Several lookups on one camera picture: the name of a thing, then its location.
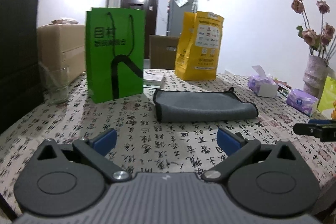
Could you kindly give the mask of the yellow green gift bag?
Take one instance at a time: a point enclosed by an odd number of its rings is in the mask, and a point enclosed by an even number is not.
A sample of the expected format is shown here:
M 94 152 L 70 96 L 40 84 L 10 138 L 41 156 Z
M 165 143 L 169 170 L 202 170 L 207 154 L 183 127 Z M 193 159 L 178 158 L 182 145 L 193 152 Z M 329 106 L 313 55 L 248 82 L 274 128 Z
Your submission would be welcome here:
M 331 120 L 336 119 L 336 80 L 327 76 L 318 110 Z

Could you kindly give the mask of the patterned flower vase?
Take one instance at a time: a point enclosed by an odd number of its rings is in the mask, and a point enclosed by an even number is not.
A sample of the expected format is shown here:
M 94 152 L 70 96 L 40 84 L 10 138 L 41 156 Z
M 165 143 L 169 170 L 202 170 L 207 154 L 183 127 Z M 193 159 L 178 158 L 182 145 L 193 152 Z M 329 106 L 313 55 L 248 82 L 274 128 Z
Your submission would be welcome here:
M 328 67 L 323 58 L 309 55 L 303 75 L 303 91 L 318 98 L 325 84 Z

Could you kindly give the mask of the open purple tissue pack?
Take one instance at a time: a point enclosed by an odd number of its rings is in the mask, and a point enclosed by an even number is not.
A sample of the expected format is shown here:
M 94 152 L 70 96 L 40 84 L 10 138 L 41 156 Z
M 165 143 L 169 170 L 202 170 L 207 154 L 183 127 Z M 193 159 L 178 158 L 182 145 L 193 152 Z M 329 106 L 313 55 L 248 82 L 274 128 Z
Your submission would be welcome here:
M 248 79 L 248 87 L 258 96 L 264 98 L 275 98 L 277 96 L 278 84 L 268 77 L 260 65 L 252 66 L 256 72 Z

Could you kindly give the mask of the dried pink flowers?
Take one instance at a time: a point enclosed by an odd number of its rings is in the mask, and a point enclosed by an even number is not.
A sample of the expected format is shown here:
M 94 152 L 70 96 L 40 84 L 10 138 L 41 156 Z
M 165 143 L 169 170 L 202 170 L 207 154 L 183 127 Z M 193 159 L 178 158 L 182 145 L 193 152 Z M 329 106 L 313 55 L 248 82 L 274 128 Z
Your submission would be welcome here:
M 335 55 L 335 26 L 327 23 L 330 6 L 326 1 L 317 0 L 318 19 L 310 22 L 305 5 L 306 0 L 292 0 L 291 9 L 302 17 L 303 23 L 296 27 L 297 35 L 309 46 L 309 53 L 316 55 L 329 63 Z

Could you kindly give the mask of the calligraphy print tablecloth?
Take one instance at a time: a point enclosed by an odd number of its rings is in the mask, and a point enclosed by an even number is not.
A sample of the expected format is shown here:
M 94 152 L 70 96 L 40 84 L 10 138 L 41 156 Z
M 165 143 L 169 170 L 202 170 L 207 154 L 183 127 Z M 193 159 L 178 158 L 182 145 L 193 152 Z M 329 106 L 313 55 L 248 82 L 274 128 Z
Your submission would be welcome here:
M 209 82 L 184 82 L 172 71 L 165 71 L 164 75 L 165 90 L 223 92 L 233 88 L 242 101 L 257 106 L 259 115 L 248 121 L 159 123 L 155 117 L 153 89 L 96 104 L 88 97 L 86 76 L 81 75 L 70 85 L 66 103 L 45 102 L 2 133 L 1 194 L 5 200 L 14 210 L 18 209 L 13 195 L 15 180 L 47 138 L 67 144 L 113 128 L 118 133 L 117 145 L 107 157 L 127 172 L 202 173 L 226 157 L 216 140 L 217 129 L 223 128 L 264 144 L 281 139 L 291 141 L 321 186 L 314 213 L 326 210 L 335 201 L 335 144 L 294 134 L 293 126 L 309 118 L 288 106 L 283 97 L 256 96 L 244 76 L 219 74 Z

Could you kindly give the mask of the black paper shopping bag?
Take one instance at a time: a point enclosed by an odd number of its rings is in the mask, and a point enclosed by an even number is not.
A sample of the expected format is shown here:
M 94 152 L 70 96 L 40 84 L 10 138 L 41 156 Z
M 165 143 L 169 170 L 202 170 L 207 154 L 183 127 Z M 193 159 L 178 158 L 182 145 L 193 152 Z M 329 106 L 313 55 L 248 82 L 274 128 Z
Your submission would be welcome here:
M 1 132 L 44 102 L 38 0 L 1 0 Z

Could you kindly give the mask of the clear drinking glass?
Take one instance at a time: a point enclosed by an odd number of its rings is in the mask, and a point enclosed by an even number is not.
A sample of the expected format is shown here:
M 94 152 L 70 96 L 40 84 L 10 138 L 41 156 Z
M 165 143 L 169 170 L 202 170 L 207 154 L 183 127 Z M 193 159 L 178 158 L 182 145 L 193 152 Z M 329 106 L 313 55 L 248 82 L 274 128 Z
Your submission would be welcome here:
M 49 102 L 52 104 L 62 104 L 68 101 L 69 97 L 69 67 L 52 70 L 46 67 L 41 61 L 39 66 L 42 69 L 44 87 L 49 94 Z

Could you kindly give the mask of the grey microfibre towel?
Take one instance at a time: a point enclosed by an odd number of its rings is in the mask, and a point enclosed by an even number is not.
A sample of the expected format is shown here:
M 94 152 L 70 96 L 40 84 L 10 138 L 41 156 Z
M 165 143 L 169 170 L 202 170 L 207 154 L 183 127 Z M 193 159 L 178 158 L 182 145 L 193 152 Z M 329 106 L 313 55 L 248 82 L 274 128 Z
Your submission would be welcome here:
M 217 122 L 255 119 L 254 103 L 242 101 L 234 88 L 224 92 L 178 92 L 157 89 L 153 96 L 161 123 Z

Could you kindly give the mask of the white flat product box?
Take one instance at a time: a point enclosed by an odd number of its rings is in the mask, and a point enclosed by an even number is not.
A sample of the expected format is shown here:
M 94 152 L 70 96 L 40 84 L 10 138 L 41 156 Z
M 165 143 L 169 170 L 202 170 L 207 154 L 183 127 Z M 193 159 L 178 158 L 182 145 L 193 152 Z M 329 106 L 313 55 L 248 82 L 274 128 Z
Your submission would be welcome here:
M 164 79 L 165 79 L 164 73 L 144 72 L 143 87 L 160 89 L 161 87 L 163 87 Z

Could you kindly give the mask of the yellow paper delivery bag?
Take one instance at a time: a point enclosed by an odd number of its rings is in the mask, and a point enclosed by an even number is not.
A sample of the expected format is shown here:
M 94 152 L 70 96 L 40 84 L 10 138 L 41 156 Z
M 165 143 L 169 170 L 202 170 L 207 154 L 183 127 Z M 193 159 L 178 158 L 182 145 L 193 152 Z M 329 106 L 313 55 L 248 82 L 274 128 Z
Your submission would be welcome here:
M 177 46 L 175 74 L 184 81 L 217 77 L 224 18 L 212 12 L 185 12 Z

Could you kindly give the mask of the green paper shopping bag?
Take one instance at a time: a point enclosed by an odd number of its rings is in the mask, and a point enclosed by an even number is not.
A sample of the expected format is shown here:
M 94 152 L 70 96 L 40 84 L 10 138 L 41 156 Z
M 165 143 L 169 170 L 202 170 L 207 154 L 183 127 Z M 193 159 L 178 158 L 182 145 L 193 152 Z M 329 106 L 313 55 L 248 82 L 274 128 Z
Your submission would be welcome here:
M 143 36 L 135 26 L 140 10 L 92 8 L 85 23 L 88 94 L 102 103 L 143 92 Z

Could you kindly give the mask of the brown cardboard box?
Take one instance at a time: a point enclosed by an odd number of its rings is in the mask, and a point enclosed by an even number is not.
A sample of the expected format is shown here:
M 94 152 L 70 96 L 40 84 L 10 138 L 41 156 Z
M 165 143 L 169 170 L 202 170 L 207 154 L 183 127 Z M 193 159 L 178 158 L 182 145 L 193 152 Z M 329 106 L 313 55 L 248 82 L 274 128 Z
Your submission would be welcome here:
M 179 37 L 150 35 L 149 42 L 150 68 L 174 70 Z

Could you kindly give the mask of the grey refrigerator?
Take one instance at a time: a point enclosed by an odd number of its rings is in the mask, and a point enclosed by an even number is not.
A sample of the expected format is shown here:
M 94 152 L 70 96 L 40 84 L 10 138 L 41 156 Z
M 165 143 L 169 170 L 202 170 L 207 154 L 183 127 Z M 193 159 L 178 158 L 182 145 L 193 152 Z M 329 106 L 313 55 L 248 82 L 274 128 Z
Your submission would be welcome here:
M 194 0 L 169 0 L 166 35 L 180 37 L 185 12 L 192 12 Z

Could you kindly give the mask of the dark brown door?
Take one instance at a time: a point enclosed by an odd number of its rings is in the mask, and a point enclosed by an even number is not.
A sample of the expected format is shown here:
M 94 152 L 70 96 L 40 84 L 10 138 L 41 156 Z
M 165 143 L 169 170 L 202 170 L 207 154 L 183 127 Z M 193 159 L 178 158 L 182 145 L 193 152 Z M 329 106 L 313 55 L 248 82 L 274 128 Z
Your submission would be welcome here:
M 140 10 L 135 26 L 142 28 L 144 59 L 150 59 L 150 38 L 156 34 L 158 0 L 121 0 L 121 8 Z

